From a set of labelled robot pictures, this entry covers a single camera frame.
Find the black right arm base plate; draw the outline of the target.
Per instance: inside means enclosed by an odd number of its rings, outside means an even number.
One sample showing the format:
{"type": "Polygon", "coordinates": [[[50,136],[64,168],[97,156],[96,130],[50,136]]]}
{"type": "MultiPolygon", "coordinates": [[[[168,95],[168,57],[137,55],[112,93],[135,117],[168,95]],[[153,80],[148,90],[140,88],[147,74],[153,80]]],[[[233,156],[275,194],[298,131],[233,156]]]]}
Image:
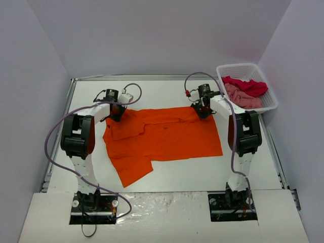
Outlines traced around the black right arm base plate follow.
{"type": "Polygon", "coordinates": [[[258,216],[251,199],[243,193],[232,205],[226,200],[225,192],[209,192],[208,203],[211,222],[257,221],[258,216]]]}

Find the orange t shirt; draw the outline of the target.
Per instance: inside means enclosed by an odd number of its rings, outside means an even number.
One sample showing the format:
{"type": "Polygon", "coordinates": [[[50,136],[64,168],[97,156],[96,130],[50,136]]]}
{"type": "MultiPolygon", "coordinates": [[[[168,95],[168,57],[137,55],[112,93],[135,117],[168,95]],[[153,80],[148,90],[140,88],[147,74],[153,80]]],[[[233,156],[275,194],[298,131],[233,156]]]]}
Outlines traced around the orange t shirt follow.
{"type": "Polygon", "coordinates": [[[153,161],[222,156],[212,116],[199,119],[191,107],[126,110],[108,118],[103,135],[107,155],[123,187],[153,171],[153,161]]]}

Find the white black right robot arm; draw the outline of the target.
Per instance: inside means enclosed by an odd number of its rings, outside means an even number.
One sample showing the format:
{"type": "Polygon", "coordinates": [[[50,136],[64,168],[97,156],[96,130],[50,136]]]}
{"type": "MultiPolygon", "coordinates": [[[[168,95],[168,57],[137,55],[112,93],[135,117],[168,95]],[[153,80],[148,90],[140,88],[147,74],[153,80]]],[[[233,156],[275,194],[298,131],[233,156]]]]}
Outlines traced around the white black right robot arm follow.
{"type": "Polygon", "coordinates": [[[242,109],[222,92],[212,91],[209,84],[186,91],[186,96],[199,118],[206,119],[216,113],[228,120],[231,174],[226,183],[224,201],[228,208],[236,209],[251,194],[248,175],[252,159],[262,144],[258,113],[242,109]]]}

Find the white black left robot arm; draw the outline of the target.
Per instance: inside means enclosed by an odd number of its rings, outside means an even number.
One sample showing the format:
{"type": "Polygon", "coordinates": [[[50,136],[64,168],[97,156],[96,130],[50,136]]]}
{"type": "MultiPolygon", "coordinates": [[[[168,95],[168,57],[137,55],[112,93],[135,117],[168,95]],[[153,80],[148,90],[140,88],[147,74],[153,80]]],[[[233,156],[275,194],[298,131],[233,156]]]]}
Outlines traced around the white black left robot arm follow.
{"type": "Polygon", "coordinates": [[[120,121],[127,104],[134,97],[123,90],[121,93],[114,89],[103,91],[102,99],[96,97],[95,106],[80,110],[64,119],[60,146],[72,161],[77,173],[77,201],[81,209],[95,212],[101,208],[102,199],[99,183],[95,177],[92,152],[95,148],[95,125],[112,118],[120,121]]]}

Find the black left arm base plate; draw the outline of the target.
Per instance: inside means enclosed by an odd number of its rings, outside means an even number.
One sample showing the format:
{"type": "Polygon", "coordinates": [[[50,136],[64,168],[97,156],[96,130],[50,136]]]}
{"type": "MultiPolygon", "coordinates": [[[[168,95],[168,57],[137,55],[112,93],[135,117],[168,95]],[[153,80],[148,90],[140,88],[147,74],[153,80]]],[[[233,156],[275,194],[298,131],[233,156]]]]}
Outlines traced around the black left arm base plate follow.
{"type": "Polygon", "coordinates": [[[70,210],[70,225],[110,225],[116,223],[118,197],[102,194],[97,204],[91,206],[75,194],[70,210]]]}

